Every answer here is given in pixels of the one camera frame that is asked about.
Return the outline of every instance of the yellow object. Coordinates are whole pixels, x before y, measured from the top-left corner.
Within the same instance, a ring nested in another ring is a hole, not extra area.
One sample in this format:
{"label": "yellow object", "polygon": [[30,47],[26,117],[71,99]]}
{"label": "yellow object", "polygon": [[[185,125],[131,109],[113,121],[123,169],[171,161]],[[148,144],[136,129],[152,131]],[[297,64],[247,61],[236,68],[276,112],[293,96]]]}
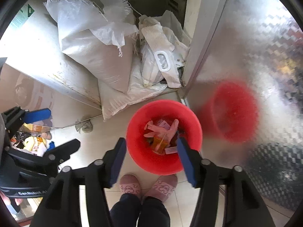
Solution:
{"label": "yellow object", "polygon": [[46,140],[43,137],[37,137],[38,142],[43,142],[44,145],[46,145]]}
{"label": "yellow object", "polygon": [[35,139],[33,136],[30,136],[24,140],[24,149],[31,151],[35,144]]}

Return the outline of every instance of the cloth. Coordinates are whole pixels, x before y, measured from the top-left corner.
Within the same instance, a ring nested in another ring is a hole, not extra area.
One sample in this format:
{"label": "cloth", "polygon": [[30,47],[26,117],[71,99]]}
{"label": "cloth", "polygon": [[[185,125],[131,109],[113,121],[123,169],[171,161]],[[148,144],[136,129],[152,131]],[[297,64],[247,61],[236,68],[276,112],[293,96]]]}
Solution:
{"label": "cloth", "polygon": [[143,204],[139,198],[130,193],[123,194],[110,210],[114,227],[170,227],[169,214],[163,203],[147,197]]}

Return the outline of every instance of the green label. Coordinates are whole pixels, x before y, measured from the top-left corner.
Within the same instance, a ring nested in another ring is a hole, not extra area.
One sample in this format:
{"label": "green label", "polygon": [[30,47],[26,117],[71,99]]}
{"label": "green label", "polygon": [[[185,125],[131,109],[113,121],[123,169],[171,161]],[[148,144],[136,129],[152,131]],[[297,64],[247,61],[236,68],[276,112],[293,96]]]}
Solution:
{"label": "green label", "polygon": [[35,10],[33,10],[33,8],[27,4],[27,17],[30,17],[34,11]]}
{"label": "green label", "polygon": [[33,14],[33,12],[34,10],[29,4],[24,4],[9,24],[9,27],[13,29],[20,28],[25,23],[25,21],[27,21],[27,19]]}

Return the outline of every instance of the pink slipper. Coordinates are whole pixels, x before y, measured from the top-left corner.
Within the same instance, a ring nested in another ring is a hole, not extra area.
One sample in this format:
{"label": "pink slipper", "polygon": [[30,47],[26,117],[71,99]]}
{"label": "pink slipper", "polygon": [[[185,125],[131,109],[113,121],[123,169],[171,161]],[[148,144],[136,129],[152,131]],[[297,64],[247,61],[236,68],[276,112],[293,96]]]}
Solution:
{"label": "pink slipper", "polygon": [[123,177],[121,177],[120,191],[122,194],[134,194],[141,199],[141,186],[137,177],[133,174],[125,174]]}
{"label": "pink slipper", "polygon": [[175,191],[177,184],[178,178],[176,175],[161,176],[152,188],[144,195],[144,198],[151,196],[165,202]]}

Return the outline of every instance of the blue gripper pad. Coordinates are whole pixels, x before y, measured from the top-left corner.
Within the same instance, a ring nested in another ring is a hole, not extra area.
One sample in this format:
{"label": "blue gripper pad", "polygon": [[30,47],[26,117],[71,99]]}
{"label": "blue gripper pad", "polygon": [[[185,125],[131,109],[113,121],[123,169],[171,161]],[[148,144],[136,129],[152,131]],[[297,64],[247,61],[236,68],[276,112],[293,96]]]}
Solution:
{"label": "blue gripper pad", "polygon": [[126,153],[125,138],[120,137],[116,146],[118,146],[118,151],[116,151],[116,158],[115,158],[114,163],[111,168],[110,181],[109,181],[111,187],[118,180],[121,166],[122,166],[122,163],[123,163],[123,160],[125,157],[125,153]]}
{"label": "blue gripper pad", "polygon": [[26,124],[31,124],[40,120],[47,120],[51,116],[51,111],[48,108],[25,112],[22,121]]}
{"label": "blue gripper pad", "polygon": [[190,182],[190,184],[195,188],[197,185],[197,181],[194,176],[194,167],[193,164],[190,161],[189,155],[187,152],[190,152],[191,150],[187,144],[187,141],[183,137],[179,137],[177,139],[177,151],[179,158],[181,160],[181,163],[183,165],[185,175],[187,177],[187,180]]}

